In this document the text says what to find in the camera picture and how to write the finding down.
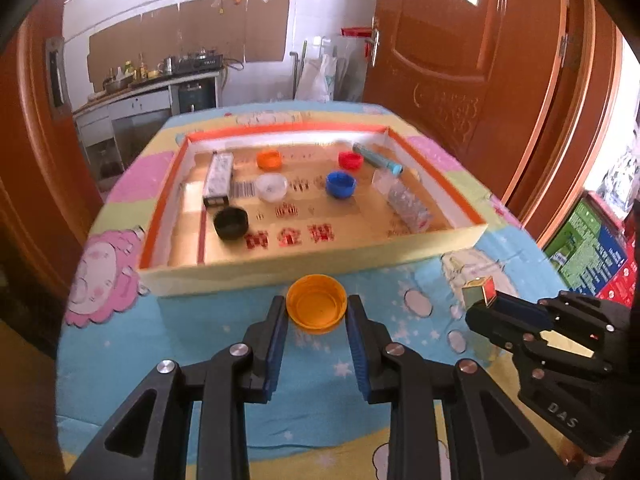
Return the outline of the gold white slim box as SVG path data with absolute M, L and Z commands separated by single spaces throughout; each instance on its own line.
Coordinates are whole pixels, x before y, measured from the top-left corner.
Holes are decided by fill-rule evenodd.
M 468 309 L 474 304 L 487 307 L 497 298 L 497 289 L 494 279 L 491 276 L 484 278 L 474 278 L 466 282 L 461 289 L 465 307 Z

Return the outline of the yellow-orange bottle cap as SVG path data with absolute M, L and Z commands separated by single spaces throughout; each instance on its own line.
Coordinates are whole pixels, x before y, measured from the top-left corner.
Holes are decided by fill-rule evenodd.
M 323 335 L 340 325 L 347 309 L 343 285 L 324 274 L 310 274 L 294 282 L 285 297 L 292 322 L 303 332 Z

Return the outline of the black bottle cap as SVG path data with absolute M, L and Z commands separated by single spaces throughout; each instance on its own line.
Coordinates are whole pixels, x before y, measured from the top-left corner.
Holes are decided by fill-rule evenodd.
M 213 224 L 221 240 L 238 240 L 248 232 L 248 214 L 240 207 L 224 207 L 214 215 Z

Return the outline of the shallow cardboard box tray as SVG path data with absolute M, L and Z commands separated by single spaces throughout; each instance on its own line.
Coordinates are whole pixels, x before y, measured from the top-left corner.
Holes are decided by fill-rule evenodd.
M 375 168 L 354 171 L 347 200 L 326 192 L 337 156 L 361 143 L 404 166 L 399 179 L 431 211 L 426 232 L 413 234 L 372 186 Z M 282 168 L 262 171 L 256 155 L 278 150 Z M 203 184 L 214 153 L 233 154 L 229 202 L 246 210 L 248 232 L 225 242 Z M 288 194 L 277 203 L 256 196 L 261 174 L 283 174 Z M 166 174 L 143 243 L 138 272 L 156 296 L 220 292 L 398 266 L 475 245 L 486 231 L 480 212 L 404 136 L 383 125 L 293 122 L 236 126 L 188 134 Z

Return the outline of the white bottle cap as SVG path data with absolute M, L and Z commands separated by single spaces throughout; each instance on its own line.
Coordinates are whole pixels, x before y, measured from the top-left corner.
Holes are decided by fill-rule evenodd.
M 261 174 L 254 181 L 256 196 L 267 203 L 277 203 L 288 194 L 288 179 L 283 174 Z

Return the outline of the white printed small box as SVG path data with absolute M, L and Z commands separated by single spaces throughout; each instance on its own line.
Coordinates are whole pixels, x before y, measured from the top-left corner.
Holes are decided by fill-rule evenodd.
M 227 206 L 231 193 L 234 157 L 229 152 L 214 153 L 203 184 L 205 207 Z

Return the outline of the blue bottle cap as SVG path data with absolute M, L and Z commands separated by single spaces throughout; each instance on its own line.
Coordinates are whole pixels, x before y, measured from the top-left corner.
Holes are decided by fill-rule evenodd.
M 356 179 L 347 172 L 332 171 L 326 176 L 326 192 L 337 200 L 351 198 L 356 186 Z

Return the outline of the orange bottle cap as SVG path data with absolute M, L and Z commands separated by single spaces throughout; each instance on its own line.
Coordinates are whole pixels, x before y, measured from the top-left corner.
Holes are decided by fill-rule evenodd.
M 256 155 L 256 164 L 262 171 L 278 171 L 282 168 L 282 155 L 278 150 L 263 150 Z

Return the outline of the light blue lighter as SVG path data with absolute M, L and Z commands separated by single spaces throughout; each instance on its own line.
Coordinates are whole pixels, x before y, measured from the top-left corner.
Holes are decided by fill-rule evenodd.
M 394 162 L 390 158 L 370 150 L 370 148 L 367 148 L 361 143 L 352 144 L 352 150 L 355 153 L 361 155 L 366 162 L 368 162 L 372 166 L 375 166 L 375 168 L 385 169 L 395 177 L 400 176 L 404 171 L 404 166 L 402 166 L 399 162 Z

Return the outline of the red bottle cap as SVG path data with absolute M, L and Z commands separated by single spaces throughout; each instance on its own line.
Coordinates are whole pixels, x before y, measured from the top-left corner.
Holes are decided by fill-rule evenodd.
M 363 164 L 363 156 L 353 151 L 339 152 L 337 160 L 340 167 L 348 171 L 359 170 Z

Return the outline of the green cardboard carton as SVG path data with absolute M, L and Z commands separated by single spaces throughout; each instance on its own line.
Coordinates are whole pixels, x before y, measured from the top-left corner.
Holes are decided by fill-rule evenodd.
M 544 253 L 572 292 L 597 296 L 627 262 L 620 230 L 590 194 L 584 193 Z

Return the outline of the brown wooden door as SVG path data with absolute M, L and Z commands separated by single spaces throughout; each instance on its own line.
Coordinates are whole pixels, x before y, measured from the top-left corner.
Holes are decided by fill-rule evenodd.
M 435 140 L 539 245 L 611 121 L 622 34 L 598 0 L 376 0 L 364 99 Z

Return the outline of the kitchen counter cabinet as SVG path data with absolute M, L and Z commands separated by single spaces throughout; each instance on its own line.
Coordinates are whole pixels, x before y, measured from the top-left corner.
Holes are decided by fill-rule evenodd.
M 169 118 L 219 104 L 221 70 L 165 77 L 106 96 L 74 113 L 93 177 L 119 176 Z

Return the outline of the white plastic sack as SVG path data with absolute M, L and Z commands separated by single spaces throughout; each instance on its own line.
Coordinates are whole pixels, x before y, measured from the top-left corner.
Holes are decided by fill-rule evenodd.
M 337 58 L 328 54 L 306 63 L 295 93 L 296 101 L 333 101 L 336 70 Z

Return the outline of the black gas stove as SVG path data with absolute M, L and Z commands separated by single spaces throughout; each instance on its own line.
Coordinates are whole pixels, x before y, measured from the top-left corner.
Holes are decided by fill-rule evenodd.
M 172 72 L 176 75 L 186 75 L 221 70 L 223 67 L 224 56 L 211 50 L 179 56 Z

